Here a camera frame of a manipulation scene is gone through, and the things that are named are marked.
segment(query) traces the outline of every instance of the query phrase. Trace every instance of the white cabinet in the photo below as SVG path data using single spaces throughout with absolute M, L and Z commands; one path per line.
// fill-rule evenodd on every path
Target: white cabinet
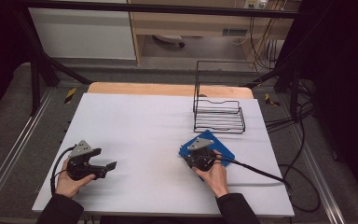
M 128 12 L 48 8 L 30 8 L 30 12 L 43 48 L 51 57 L 136 59 Z

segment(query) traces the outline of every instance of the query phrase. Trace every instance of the blue object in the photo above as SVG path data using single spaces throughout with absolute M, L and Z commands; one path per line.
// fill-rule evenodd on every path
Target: blue object
M 188 141 L 187 143 L 182 145 L 179 150 L 179 155 L 181 155 L 182 157 L 184 157 L 184 156 L 186 157 L 186 156 L 190 155 L 190 152 L 188 151 L 187 147 L 189 147 L 197 138 L 213 140 L 213 144 L 208 146 L 208 148 L 210 150 L 216 149 L 217 151 L 222 153 L 222 159 L 226 159 L 226 160 L 234 160 L 235 159 L 234 154 L 230 150 L 228 150 L 228 148 L 226 148 L 225 145 L 223 145 L 223 143 L 221 143 L 219 141 L 219 139 L 217 139 L 209 130 L 206 130 L 205 132 L 199 134 L 195 138 L 191 139 L 190 141 Z M 230 164 L 230 162 L 222 161 L 222 164 L 224 166 L 228 166 Z

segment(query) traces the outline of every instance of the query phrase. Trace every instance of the gray carpet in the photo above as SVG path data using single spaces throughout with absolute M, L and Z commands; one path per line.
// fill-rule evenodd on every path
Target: gray carpet
M 192 72 L 168 72 L 156 70 L 112 70 L 112 69 L 77 69 L 81 75 L 98 81 L 116 82 L 154 82 L 154 83 L 178 83 L 193 84 Z M 5 159 L 8 151 L 13 146 L 21 129 L 29 118 L 31 111 L 31 95 L 29 85 L 29 70 L 18 69 L 15 79 L 12 81 L 7 94 L 0 103 L 0 164 Z M 245 82 L 243 76 L 237 73 L 212 74 L 211 78 L 219 81 Z M 62 77 L 65 81 L 71 78 Z M 36 126 L 32 137 L 14 167 L 10 177 L 0 192 L 0 217 L 15 219 L 36 219 L 37 214 L 31 211 L 37 196 L 36 190 L 43 184 L 48 169 L 64 138 L 65 130 L 76 112 L 76 107 L 81 95 L 87 90 L 87 86 L 77 88 L 75 96 L 69 105 L 63 103 L 70 87 L 59 87 L 49 102 L 39 124 Z M 266 105 L 265 92 L 271 94 L 271 98 L 278 100 L 271 88 L 256 88 L 255 98 L 259 100 L 265 120 L 282 119 L 286 115 L 281 106 Z M 322 167 L 338 206 L 348 223 L 358 223 L 358 185 L 351 175 L 351 171 L 345 163 L 332 159 L 329 145 L 324 139 L 317 118 L 308 117 L 304 120 L 307 142 L 312 148 L 312 153 Z M 288 127 L 270 134 L 270 139 L 278 163 L 289 163 L 298 151 L 293 130 Z M 307 176 L 307 168 L 300 158 L 295 167 Z M 316 204 L 315 194 L 310 185 L 299 175 L 291 172 L 288 176 L 294 189 L 293 201 L 295 204 L 311 208 Z M 304 213 L 295 209 L 294 223 L 330 223 L 324 207 L 321 206 L 314 213 Z M 263 220 L 265 223 L 288 223 L 288 219 Z

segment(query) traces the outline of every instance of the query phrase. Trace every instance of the forearm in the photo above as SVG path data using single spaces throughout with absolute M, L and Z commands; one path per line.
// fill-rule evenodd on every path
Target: forearm
M 259 224 L 255 212 L 240 193 L 229 193 L 216 199 L 227 224 Z
M 76 224 L 83 210 L 83 206 L 74 200 L 60 194 L 54 194 L 36 224 Z

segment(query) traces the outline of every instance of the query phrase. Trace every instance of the white table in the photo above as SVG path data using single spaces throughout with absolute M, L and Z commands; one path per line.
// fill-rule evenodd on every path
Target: white table
M 215 136 L 237 161 L 281 176 L 257 100 L 240 101 L 246 132 Z M 117 161 L 105 179 L 92 181 L 75 200 L 86 212 L 121 216 L 219 216 L 214 196 L 178 155 L 193 133 L 192 97 L 86 93 L 58 156 L 80 140 L 100 147 L 93 165 Z M 52 168 L 34 203 L 41 212 L 50 195 Z M 231 192 L 244 195 L 260 217 L 292 217 L 282 183 L 240 166 L 227 167 Z

